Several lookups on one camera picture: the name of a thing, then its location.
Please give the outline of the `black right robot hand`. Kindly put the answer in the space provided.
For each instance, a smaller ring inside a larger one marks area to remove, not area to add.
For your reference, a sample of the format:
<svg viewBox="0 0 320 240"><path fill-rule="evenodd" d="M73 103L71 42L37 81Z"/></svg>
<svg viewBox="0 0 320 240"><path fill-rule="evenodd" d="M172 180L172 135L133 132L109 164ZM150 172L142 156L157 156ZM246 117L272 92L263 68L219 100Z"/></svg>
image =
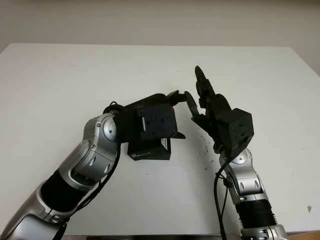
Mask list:
<svg viewBox="0 0 320 240"><path fill-rule="evenodd" d="M191 120L202 128L213 139L213 150L216 154L222 152L224 145L218 130L218 119L223 113L231 111L227 99L215 93L209 79L197 65L194 69L196 76L196 91L199 96L199 106L205 109L205 114L200 114L192 95L185 91L185 99L192 114Z"/></svg>

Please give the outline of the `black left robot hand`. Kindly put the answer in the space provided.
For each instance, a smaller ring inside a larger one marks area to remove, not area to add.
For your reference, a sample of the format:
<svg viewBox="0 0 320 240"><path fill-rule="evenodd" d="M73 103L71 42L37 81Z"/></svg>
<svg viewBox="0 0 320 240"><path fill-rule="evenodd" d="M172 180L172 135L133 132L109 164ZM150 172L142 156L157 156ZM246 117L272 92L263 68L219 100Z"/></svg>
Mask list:
<svg viewBox="0 0 320 240"><path fill-rule="evenodd" d="M178 90L169 95L156 93L123 107L113 120L120 143L163 138L185 139L178 131L174 106L186 101Z"/></svg>

